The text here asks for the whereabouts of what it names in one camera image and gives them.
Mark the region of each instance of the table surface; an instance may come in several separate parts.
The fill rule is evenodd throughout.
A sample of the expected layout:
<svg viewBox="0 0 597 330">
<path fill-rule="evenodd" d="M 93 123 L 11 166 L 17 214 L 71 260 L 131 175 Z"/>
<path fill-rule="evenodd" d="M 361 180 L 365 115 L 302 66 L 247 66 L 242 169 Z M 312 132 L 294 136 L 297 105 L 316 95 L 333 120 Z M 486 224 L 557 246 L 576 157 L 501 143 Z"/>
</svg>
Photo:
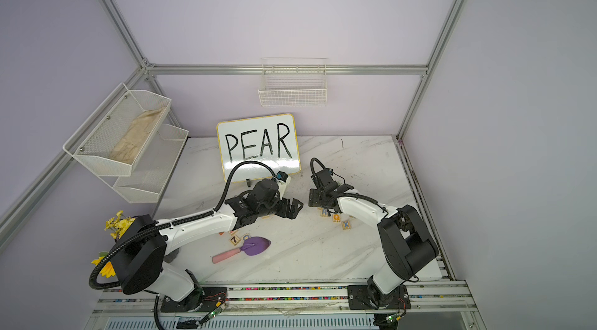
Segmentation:
<svg viewBox="0 0 597 330">
<path fill-rule="evenodd" d="M 213 255 L 235 248 L 229 233 L 215 234 L 181 247 L 172 264 L 190 269 L 202 283 L 363 282 L 375 274 L 385 262 L 377 229 L 341 215 L 342 221 L 350 221 L 351 229 L 344 230 L 341 222 L 308 207 L 313 187 L 309 161 L 312 157 L 320 159 L 360 193 L 380 203 L 417 207 L 392 137 L 315 136 L 298 140 L 302 170 L 291 175 L 284 195 L 304 203 L 298 217 L 259 218 L 235 234 L 268 238 L 272 244 L 265 252 L 256 256 L 241 252 L 213 264 Z M 190 138 L 154 219 L 213 208 L 223 189 L 217 138 Z M 231 184 L 228 198 L 247 189 L 246 183 Z M 442 278 L 435 260 L 417 275 L 421 281 Z"/>
</svg>

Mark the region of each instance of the toy trowel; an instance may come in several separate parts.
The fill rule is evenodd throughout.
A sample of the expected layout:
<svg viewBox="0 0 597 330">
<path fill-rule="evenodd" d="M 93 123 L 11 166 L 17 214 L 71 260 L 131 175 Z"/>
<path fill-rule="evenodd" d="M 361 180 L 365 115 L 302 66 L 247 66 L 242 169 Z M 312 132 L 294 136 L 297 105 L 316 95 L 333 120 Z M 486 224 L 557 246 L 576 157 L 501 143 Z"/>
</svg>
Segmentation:
<svg viewBox="0 0 597 330">
<path fill-rule="evenodd" d="M 244 251 L 249 256 L 257 255 L 265 251 L 270 244 L 272 244 L 272 241 L 265 239 L 264 237 L 250 237 L 245 240 L 245 243 L 241 247 L 222 252 L 221 254 L 212 257 L 211 262 L 214 264 L 219 263 L 220 261 L 228 259 L 229 257 L 234 256 L 241 251 Z"/>
</svg>

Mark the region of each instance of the wire basket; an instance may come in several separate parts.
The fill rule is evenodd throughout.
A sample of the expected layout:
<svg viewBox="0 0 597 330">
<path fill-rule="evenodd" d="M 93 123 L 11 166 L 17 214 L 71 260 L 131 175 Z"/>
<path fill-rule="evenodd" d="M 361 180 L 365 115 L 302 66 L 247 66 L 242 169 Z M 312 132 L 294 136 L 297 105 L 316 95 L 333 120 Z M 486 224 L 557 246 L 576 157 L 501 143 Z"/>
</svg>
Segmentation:
<svg viewBox="0 0 597 330">
<path fill-rule="evenodd" d="M 187 130 L 162 124 L 132 175 L 119 177 L 114 191 L 129 203 L 157 203 L 188 135 Z"/>
<path fill-rule="evenodd" d="M 123 96 L 75 152 L 70 152 L 66 144 L 64 149 L 96 176 L 130 176 L 168 115 L 170 103 L 171 100 L 163 95 L 145 90 L 126 89 Z M 145 111 L 162 108 L 160 115 L 155 118 L 155 125 L 151 131 L 141 137 L 140 141 L 144 142 L 132 162 L 126 163 L 109 158 L 135 118 Z"/>
<path fill-rule="evenodd" d="M 324 106 L 327 99 L 325 64 L 263 66 L 259 87 L 259 101 L 263 107 Z"/>
</svg>

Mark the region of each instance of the wire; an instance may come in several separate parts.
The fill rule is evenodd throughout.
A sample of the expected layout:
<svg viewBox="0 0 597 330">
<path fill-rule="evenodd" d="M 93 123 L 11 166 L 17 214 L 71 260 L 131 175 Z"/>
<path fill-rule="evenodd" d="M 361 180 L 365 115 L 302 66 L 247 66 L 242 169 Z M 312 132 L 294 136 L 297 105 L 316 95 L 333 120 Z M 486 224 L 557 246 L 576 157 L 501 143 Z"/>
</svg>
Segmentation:
<svg viewBox="0 0 597 330">
<path fill-rule="evenodd" d="M 336 175 L 336 176 L 340 177 L 344 181 L 344 184 L 346 184 L 346 179 L 344 177 L 338 175 L 336 172 L 333 172 L 332 175 Z"/>
<path fill-rule="evenodd" d="M 217 293 L 215 295 L 206 296 L 205 298 L 213 298 L 214 296 L 218 296 L 218 295 L 222 295 L 222 294 L 224 294 L 224 298 L 226 298 L 226 293 L 225 292 L 219 292 L 219 293 Z"/>
<path fill-rule="evenodd" d="M 249 194 L 250 192 L 251 192 L 251 190 L 250 190 L 250 189 L 249 189 L 249 190 L 245 190 L 244 192 L 242 192 L 242 193 L 240 193 L 240 194 L 238 195 L 238 198 L 242 198 L 242 197 L 244 197 L 245 195 Z"/>
<path fill-rule="evenodd" d="M 119 241 L 119 244 L 114 245 L 114 247 L 112 247 L 112 249 L 108 252 L 108 255 L 106 255 L 103 259 L 101 259 L 100 262 L 91 271 L 91 274 L 89 276 L 89 287 L 91 287 L 92 289 L 95 289 L 95 290 L 103 290 L 103 289 L 110 289 L 110 288 L 120 286 L 119 281 L 109 282 L 109 283 L 97 283 L 97 276 L 100 274 L 100 271 L 103 269 L 103 267 L 105 267 L 106 264 L 108 264 L 108 262 L 118 252 L 120 252 L 121 250 L 126 248 L 128 245 L 133 244 L 137 241 L 140 241 L 146 237 L 153 236 L 157 231 L 160 231 L 162 229 L 170 228 L 172 226 L 181 225 L 181 224 L 184 224 L 185 222 L 194 222 L 196 220 L 200 220 L 202 218 L 211 216 L 213 214 L 214 214 L 214 212 L 212 210 L 209 210 L 200 215 L 185 217 L 180 220 L 176 220 L 174 222 L 167 222 L 165 224 L 153 226 L 153 227 L 150 227 L 150 228 L 147 228 L 145 230 L 138 232 L 137 234 L 131 236 L 130 238 L 124 240 L 123 242 Z"/>
<path fill-rule="evenodd" d="M 317 158 L 311 158 L 311 162 L 310 162 L 310 167 L 311 167 L 311 174 L 313 174 L 313 176 L 315 176 L 315 168 L 313 167 L 313 162 L 317 162 L 317 164 L 319 164 L 319 166 L 321 168 L 323 168 L 324 170 L 326 169 L 324 164 Z"/>
<path fill-rule="evenodd" d="M 238 163 L 237 165 L 234 166 L 234 168 L 230 171 L 230 174 L 228 175 L 228 180 L 226 181 L 226 185 L 224 186 L 224 192 L 222 192 L 222 197 L 218 201 L 218 204 L 214 207 L 214 212 L 218 212 L 220 210 L 220 207 L 222 207 L 222 204 L 224 203 L 224 200 L 226 199 L 226 194 L 228 194 L 228 188 L 230 187 L 230 184 L 232 183 L 232 176 L 234 175 L 234 172 L 236 172 L 237 169 L 239 169 L 240 167 L 242 167 L 245 164 L 257 164 L 262 167 L 265 167 L 272 174 L 272 177 L 276 177 L 276 174 L 273 172 L 273 169 L 271 169 L 270 166 L 268 166 L 265 163 L 261 163 L 261 162 L 257 162 L 257 161 L 244 161 L 244 162 Z"/>
<path fill-rule="evenodd" d="M 404 308 L 403 308 L 404 313 L 406 313 L 407 312 L 407 302 L 405 302 L 404 299 L 402 299 L 402 298 L 398 298 L 398 300 L 402 302 L 402 305 L 404 306 Z"/>
<path fill-rule="evenodd" d="M 160 318 L 158 317 L 158 302 L 160 301 L 160 295 L 155 296 L 155 301 L 153 302 L 153 320 L 155 321 L 155 325 L 158 327 L 158 330 L 166 330 L 162 327 L 160 323 Z"/>
<path fill-rule="evenodd" d="M 417 280 L 416 281 L 411 281 L 411 280 L 407 279 L 407 282 L 417 283 L 419 281 L 419 277 L 417 277 L 416 274 L 413 274 L 413 277 L 416 278 Z"/>
</svg>

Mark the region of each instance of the yellow flower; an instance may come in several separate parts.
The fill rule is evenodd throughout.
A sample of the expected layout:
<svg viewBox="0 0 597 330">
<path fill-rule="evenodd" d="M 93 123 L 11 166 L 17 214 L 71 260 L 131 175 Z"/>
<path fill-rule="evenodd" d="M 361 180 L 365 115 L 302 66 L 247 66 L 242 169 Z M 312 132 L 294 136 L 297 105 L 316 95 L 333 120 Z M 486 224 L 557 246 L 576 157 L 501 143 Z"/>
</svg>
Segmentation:
<svg viewBox="0 0 597 330">
<path fill-rule="evenodd" d="M 106 229 L 104 229 L 104 230 L 110 229 L 112 227 L 113 222 L 114 222 L 114 218 L 112 217 L 110 220 L 108 220 L 106 222 Z"/>
<path fill-rule="evenodd" d="M 95 265 L 98 265 L 102 259 L 103 258 L 95 259 L 91 263 L 95 264 Z M 100 273 L 101 273 L 102 276 L 104 276 L 106 278 L 110 278 L 112 276 L 115 276 L 116 272 L 114 272 L 114 267 L 112 266 L 112 262 L 108 261 L 108 263 L 106 264 L 106 266 L 104 266 L 101 269 Z"/>
<path fill-rule="evenodd" d="M 132 222 L 135 221 L 133 217 L 127 217 L 116 223 L 116 229 L 118 229 L 119 237 L 122 237 L 124 232 L 131 226 Z"/>
</svg>

